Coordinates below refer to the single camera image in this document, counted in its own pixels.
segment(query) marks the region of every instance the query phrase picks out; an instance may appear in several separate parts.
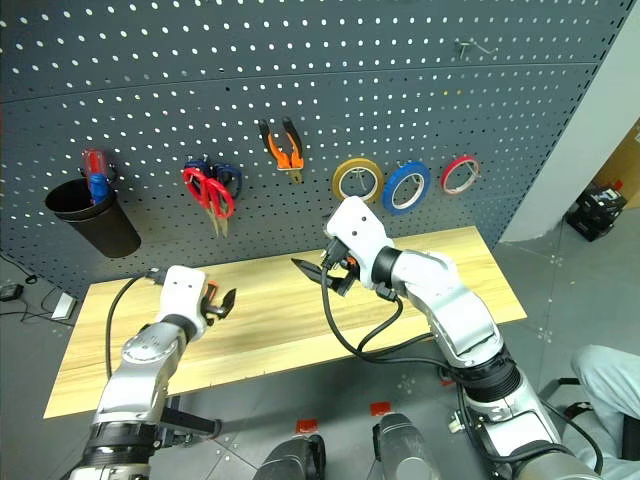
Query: black cup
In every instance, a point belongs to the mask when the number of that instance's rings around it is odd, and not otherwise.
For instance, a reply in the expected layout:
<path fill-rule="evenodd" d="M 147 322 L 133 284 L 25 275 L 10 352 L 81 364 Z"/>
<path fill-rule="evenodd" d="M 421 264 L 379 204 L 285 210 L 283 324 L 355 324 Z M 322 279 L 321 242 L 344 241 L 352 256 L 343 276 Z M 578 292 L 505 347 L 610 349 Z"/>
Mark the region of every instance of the black cup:
<path fill-rule="evenodd" d="M 107 198 L 93 205 L 87 181 L 79 178 L 52 190 L 45 199 L 45 205 L 56 217 L 80 232 L 105 257 L 126 257 L 140 246 L 140 236 L 120 208 L 113 189 L 109 189 Z"/>

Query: person's leg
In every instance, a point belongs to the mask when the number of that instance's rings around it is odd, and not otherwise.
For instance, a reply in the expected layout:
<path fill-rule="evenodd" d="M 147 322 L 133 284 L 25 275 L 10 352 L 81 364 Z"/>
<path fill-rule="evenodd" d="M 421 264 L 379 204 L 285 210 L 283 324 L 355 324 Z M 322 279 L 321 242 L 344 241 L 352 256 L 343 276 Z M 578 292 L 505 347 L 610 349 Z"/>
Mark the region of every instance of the person's leg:
<path fill-rule="evenodd" d="M 571 365 L 619 456 L 624 415 L 640 418 L 640 357 L 589 345 L 576 351 Z"/>

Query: wooden tabletop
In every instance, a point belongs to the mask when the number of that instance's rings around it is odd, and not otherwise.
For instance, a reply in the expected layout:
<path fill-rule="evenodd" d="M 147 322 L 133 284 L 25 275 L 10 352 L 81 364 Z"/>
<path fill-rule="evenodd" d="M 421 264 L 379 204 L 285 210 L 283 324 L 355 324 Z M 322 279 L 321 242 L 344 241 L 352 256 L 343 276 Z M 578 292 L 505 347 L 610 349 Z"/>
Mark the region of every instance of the wooden tabletop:
<path fill-rule="evenodd" d="M 526 317 L 502 272 L 475 227 L 426 233 L 395 240 L 396 247 L 450 255 L 460 276 L 486 303 L 497 323 Z M 291 262 L 319 263 L 320 251 L 227 263 L 202 270 L 219 285 L 220 300 L 237 288 L 236 305 L 203 338 L 188 345 L 169 393 L 178 394 L 348 356 L 322 310 L 320 287 Z M 44 417 L 94 410 L 106 383 L 104 325 L 109 306 L 126 282 L 91 285 L 62 360 Z M 158 311 L 161 287 L 139 280 L 125 293 L 113 321 L 112 358 Z M 346 298 L 331 294 L 334 317 L 352 344 L 389 317 L 395 305 L 379 299 L 356 282 Z M 371 342 L 383 347 L 429 330 L 408 301 L 401 318 Z"/>

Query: orange pliers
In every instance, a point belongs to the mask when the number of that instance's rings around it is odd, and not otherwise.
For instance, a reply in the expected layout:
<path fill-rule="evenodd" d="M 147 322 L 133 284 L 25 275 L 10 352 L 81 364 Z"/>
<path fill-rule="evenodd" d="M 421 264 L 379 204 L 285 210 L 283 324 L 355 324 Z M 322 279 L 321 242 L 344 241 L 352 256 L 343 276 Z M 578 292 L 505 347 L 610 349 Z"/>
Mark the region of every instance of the orange pliers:
<path fill-rule="evenodd" d="M 266 120 L 260 120 L 258 122 L 258 126 L 260 127 L 260 135 L 262 136 L 264 146 L 273 158 L 276 159 L 278 170 L 286 171 L 291 177 L 293 183 L 302 183 L 302 168 L 304 167 L 302 142 L 300 141 L 300 136 L 298 135 L 296 128 L 293 126 L 291 119 L 289 117 L 282 118 L 282 126 L 284 127 L 284 131 L 287 133 L 287 137 L 289 137 L 289 142 L 291 142 L 291 148 L 293 150 L 291 155 L 283 152 L 276 145 L 276 142 L 273 140 L 271 130 L 269 130 L 269 124 Z"/>

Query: floor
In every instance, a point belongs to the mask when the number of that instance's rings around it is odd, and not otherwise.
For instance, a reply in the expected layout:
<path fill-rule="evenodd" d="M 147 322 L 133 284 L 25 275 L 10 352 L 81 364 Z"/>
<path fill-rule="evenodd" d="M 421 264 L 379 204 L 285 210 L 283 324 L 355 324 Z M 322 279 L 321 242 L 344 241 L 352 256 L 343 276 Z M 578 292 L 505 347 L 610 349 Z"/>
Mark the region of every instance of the floor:
<path fill-rule="evenodd" d="M 495 248 L 528 313 L 501 331 L 533 385 L 571 375 L 569 360 L 581 345 L 640 354 L 639 243 L 637 209 L 624 212 L 613 231 L 594 243 L 559 225 L 543 238 Z M 15 268 L 0 266 L 3 282 L 24 279 Z M 34 311 L 48 291 L 42 280 L 26 289 Z M 1 307 L 2 312 L 16 308 Z M 18 320 L 19 315 L 8 315 L 0 322 L 1 478 L 57 480 L 78 460 L 91 418 L 41 418 L 70 328 Z M 437 355 L 431 343 L 410 353 Z M 579 389 L 565 387 L 554 402 L 578 399 Z M 414 421 L 436 459 L 456 452 L 459 461 L 439 463 L 443 478 L 485 478 L 464 435 L 447 430 L 455 399 L 432 368 L 369 365 L 353 358 L 184 396 L 181 408 L 222 418 L 225 431 L 216 440 L 161 450 L 152 459 L 152 478 L 251 479 L 269 451 L 291 438 L 296 420 L 305 418 L 317 419 L 327 442 L 327 479 L 380 478 L 371 446 L 376 422 L 369 413 L 369 404 L 379 401 L 391 402 Z"/>

